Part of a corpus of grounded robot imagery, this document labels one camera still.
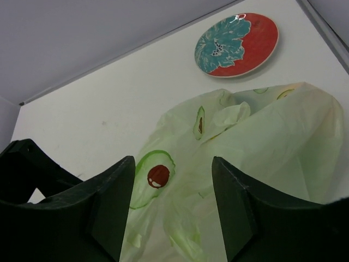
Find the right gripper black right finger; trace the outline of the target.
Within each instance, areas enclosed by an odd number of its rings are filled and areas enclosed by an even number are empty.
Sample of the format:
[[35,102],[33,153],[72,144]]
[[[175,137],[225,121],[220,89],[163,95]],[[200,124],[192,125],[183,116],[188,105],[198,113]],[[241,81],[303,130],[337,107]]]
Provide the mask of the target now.
[[296,198],[221,157],[212,179],[228,261],[348,261],[348,199]]

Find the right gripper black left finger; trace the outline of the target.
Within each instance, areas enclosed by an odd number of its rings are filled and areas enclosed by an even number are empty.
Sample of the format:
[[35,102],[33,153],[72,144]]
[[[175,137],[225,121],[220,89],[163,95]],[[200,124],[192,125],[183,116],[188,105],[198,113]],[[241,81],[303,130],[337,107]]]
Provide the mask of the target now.
[[135,160],[83,181],[31,139],[1,153],[1,261],[118,261]]

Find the light green plastic bag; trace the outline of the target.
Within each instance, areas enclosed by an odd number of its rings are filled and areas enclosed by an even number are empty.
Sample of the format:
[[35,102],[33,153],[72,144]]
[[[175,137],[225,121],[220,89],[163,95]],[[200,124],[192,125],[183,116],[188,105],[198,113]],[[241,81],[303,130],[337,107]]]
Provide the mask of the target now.
[[343,141],[342,106],[306,82],[220,89],[175,106],[136,157],[120,260],[226,261],[213,158],[322,204]]

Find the red teal floral plate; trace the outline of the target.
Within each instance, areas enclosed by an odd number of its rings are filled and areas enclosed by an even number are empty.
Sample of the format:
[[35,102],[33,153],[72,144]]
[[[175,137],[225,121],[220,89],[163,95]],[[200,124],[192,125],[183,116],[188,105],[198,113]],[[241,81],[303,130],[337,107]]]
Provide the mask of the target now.
[[198,39],[194,59],[199,69],[217,78],[234,78],[263,65],[276,50],[280,33],[276,23],[257,13],[229,16]]

